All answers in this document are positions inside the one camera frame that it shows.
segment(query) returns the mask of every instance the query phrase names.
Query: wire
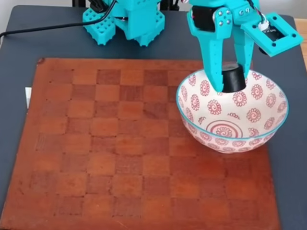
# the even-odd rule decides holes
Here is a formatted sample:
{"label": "wire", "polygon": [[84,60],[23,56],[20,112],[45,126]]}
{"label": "wire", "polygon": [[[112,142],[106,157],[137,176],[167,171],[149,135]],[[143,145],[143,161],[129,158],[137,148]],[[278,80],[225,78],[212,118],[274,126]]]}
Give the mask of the wire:
{"label": "wire", "polygon": [[255,4],[253,3],[252,0],[248,0],[248,3],[250,4],[251,8],[253,8],[255,11],[257,11],[257,13],[260,15],[261,23],[264,23],[266,21],[264,14],[261,13],[260,10],[257,9],[257,7],[255,6]]}
{"label": "wire", "polygon": [[46,26],[46,27],[38,27],[38,28],[32,28],[32,29],[24,29],[24,30],[14,30],[14,31],[6,31],[0,34],[0,39],[3,36],[6,35],[13,35],[13,34],[21,34],[21,33],[28,33],[28,32],[36,32],[36,31],[44,31],[44,30],[54,30],[54,29],[62,29],[62,28],[68,28],[68,27],[76,27],[76,26],[85,26],[85,25],[92,25],[99,23],[107,18],[107,16],[111,13],[113,7],[115,6],[115,3],[117,0],[113,0],[107,9],[106,13],[99,19],[85,22],[85,23],[70,23],[70,24],[63,24],[63,25],[53,25],[53,26]]}

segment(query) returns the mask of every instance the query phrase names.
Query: teal bowl rim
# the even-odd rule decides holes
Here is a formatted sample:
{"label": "teal bowl rim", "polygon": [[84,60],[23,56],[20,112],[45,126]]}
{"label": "teal bowl rim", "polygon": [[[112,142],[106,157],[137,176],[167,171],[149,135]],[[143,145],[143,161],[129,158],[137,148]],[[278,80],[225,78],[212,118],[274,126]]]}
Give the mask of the teal bowl rim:
{"label": "teal bowl rim", "polygon": [[262,134],[262,135],[259,135],[259,136],[255,136],[255,137],[249,137],[249,138],[227,138],[227,137],[219,136],[219,135],[216,135],[216,134],[214,134],[214,133],[208,132],[207,130],[205,130],[205,129],[201,128],[201,127],[198,127],[196,124],[194,124],[193,122],[191,122],[191,121],[185,116],[185,114],[182,112],[182,110],[181,110],[181,108],[180,108],[180,105],[179,105],[178,98],[179,98],[179,94],[180,94],[181,85],[182,85],[191,75],[196,74],[196,73],[198,73],[198,72],[202,72],[202,71],[204,71],[204,69],[201,69],[201,70],[198,70],[198,71],[196,71],[196,72],[193,72],[193,73],[189,74],[189,75],[179,84],[179,86],[178,86],[178,88],[177,88],[177,92],[176,92],[176,104],[177,104],[177,108],[178,108],[178,110],[180,111],[181,116],[182,116],[190,125],[192,125],[194,128],[200,130],[200,131],[203,132],[203,133],[206,133],[206,134],[208,134],[208,135],[214,136],[214,137],[216,137],[216,138],[223,138],[223,139],[228,139],[228,140],[249,140],[249,139],[263,138],[263,137],[266,137],[266,136],[268,136],[268,135],[270,135],[270,134],[272,134],[272,133],[275,133],[275,132],[285,123],[285,121],[286,121],[286,119],[287,119],[287,117],[288,117],[288,115],[289,115],[289,102],[288,102],[288,98],[287,98],[286,94],[285,94],[284,91],[281,89],[281,87],[280,87],[278,84],[276,84],[273,80],[271,80],[270,78],[264,76],[264,75],[261,74],[261,73],[258,73],[257,71],[252,70],[253,72],[258,73],[258,74],[261,74],[262,76],[266,77],[267,79],[270,79],[272,82],[274,82],[274,84],[275,84],[275,85],[280,89],[280,91],[284,94],[284,98],[285,98],[285,100],[286,100],[286,102],[287,102],[287,113],[286,113],[286,116],[284,117],[283,121],[282,121],[275,129],[271,130],[270,132],[267,132],[267,133],[265,133],[265,134]]}

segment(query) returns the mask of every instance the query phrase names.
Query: wooden chessboard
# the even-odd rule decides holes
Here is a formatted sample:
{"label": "wooden chessboard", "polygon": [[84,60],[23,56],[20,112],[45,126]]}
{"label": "wooden chessboard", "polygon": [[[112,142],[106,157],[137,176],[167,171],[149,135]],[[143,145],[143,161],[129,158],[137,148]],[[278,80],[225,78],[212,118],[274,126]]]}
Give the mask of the wooden chessboard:
{"label": "wooden chessboard", "polygon": [[183,127],[198,61],[42,59],[0,227],[279,230],[266,147],[226,155]]}

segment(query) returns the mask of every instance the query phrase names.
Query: bowl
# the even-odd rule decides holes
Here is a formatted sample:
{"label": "bowl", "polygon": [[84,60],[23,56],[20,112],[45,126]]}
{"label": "bowl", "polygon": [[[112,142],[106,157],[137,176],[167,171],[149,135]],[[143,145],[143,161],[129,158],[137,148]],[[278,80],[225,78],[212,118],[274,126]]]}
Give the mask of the bowl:
{"label": "bowl", "polygon": [[236,93],[216,92],[204,70],[187,76],[176,101],[184,126],[201,144],[221,153],[247,152],[270,140],[283,125],[289,104],[282,89],[249,71]]}

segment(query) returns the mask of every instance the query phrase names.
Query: dark gray table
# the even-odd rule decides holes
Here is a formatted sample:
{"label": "dark gray table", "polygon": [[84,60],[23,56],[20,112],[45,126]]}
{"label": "dark gray table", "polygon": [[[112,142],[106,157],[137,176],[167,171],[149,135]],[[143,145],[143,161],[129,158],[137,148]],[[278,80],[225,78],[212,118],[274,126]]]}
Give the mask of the dark gray table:
{"label": "dark gray table", "polygon": [[[17,6],[8,30],[79,22],[84,9]],[[107,46],[97,46],[83,28],[6,37],[0,49],[0,210],[3,208],[26,114],[24,88],[32,85],[42,57],[201,59],[184,12],[166,12],[165,31],[148,47],[126,41],[118,32]],[[293,18],[284,17],[294,26]],[[235,60],[231,41],[224,59]],[[269,58],[254,52],[255,70],[270,76],[285,91],[290,115],[269,142],[277,203],[284,230],[307,230],[307,75],[300,47]]]}

